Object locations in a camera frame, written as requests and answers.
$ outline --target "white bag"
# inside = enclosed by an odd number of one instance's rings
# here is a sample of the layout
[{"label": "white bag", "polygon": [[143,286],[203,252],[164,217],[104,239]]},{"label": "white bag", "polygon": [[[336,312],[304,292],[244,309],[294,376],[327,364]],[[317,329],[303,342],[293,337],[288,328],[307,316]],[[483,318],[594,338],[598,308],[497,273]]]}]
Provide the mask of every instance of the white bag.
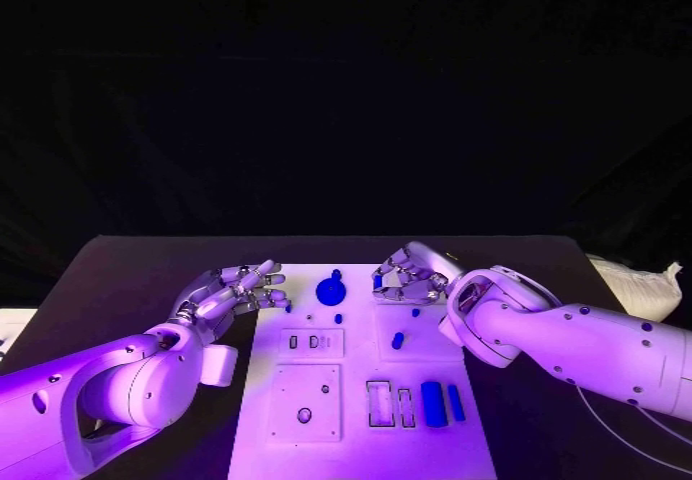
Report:
[{"label": "white bag", "polygon": [[675,275],[682,270],[673,262],[663,273],[639,272],[619,263],[587,255],[627,313],[662,322],[681,303],[682,291]]}]

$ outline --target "black table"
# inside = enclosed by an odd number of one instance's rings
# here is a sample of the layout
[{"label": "black table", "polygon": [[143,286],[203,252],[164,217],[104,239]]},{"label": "black table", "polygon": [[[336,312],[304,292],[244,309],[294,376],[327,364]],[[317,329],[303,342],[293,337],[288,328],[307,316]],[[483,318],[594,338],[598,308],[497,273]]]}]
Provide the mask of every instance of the black table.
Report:
[{"label": "black table", "polygon": [[[182,288],[211,268],[267,258],[283,263],[379,263],[412,239],[98,237],[68,268],[0,363],[0,373],[141,333],[166,320]],[[450,252],[466,269],[502,264],[542,283],[562,302],[621,311],[568,238],[417,239]],[[183,418],[89,478],[226,478],[255,321],[255,314],[241,317],[221,340],[239,350],[231,387],[200,386]],[[466,364],[500,479],[688,478],[616,440],[593,418],[575,388],[557,381],[525,354],[506,369],[490,367],[469,353]],[[692,469],[692,447],[662,432],[629,405],[587,395],[624,438],[657,458]],[[660,417],[692,438],[689,424]]]}]

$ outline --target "black backdrop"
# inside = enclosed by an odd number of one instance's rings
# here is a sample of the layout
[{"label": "black backdrop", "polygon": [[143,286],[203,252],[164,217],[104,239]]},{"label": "black backdrop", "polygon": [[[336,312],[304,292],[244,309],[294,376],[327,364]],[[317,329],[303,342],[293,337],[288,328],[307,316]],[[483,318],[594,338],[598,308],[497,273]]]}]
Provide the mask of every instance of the black backdrop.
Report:
[{"label": "black backdrop", "polygon": [[685,259],[672,2],[3,6],[0,295],[98,234],[567,233]]}]

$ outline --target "cable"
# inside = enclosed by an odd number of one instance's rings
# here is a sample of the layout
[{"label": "cable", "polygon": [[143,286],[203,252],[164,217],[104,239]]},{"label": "cable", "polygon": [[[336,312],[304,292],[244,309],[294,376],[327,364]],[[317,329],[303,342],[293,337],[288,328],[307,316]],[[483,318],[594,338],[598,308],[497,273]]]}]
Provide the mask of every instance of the cable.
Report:
[{"label": "cable", "polygon": [[587,405],[587,408],[591,412],[591,415],[594,415],[595,419],[598,420],[598,423],[603,425],[606,430],[613,434],[613,436],[640,454],[643,455],[649,460],[653,460],[656,463],[660,465],[665,465],[666,467],[672,468],[673,470],[678,470],[682,473],[686,473],[688,475],[692,475],[691,470],[685,470],[682,467],[678,467],[676,465],[672,465],[670,463],[665,462],[663,460],[659,460],[657,458],[652,457],[646,452],[643,452],[627,440],[614,432],[614,430],[608,427],[606,422],[603,421],[601,417],[595,413],[594,409],[591,408],[591,404],[588,403],[587,397],[584,396],[584,393],[581,391],[581,388],[577,387],[577,391],[580,392],[581,399],[584,400],[584,405]]},{"label": "cable", "polygon": [[653,417],[653,415],[642,408],[642,407],[637,407],[637,410],[642,412],[642,414],[644,415],[646,418],[649,418],[649,420],[675,437],[678,438],[679,440],[682,440],[688,445],[692,445],[692,440],[689,440],[689,438],[685,438],[678,432],[675,432],[669,427],[666,427],[663,425],[663,423],[659,422],[659,420],[656,420],[656,418]]}]

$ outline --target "robotic hand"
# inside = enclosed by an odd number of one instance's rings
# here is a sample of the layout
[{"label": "robotic hand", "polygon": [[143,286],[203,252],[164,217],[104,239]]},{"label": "robotic hand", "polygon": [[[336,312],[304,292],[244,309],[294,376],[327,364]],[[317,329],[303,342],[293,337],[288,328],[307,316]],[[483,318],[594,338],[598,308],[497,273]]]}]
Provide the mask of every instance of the robotic hand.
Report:
[{"label": "robotic hand", "polygon": [[[206,272],[166,323],[1,377],[0,479],[84,477],[180,418],[199,383],[231,384],[238,352],[212,342],[236,314],[290,305],[264,288],[280,270],[267,260]],[[97,420],[85,437],[78,412]]]},{"label": "robotic hand", "polygon": [[[396,270],[402,287],[382,287]],[[587,305],[562,305],[529,278],[496,266],[466,274],[412,242],[373,273],[379,301],[447,295],[440,331],[486,363],[525,352],[559,380],[692,421],[692,332]]]}]

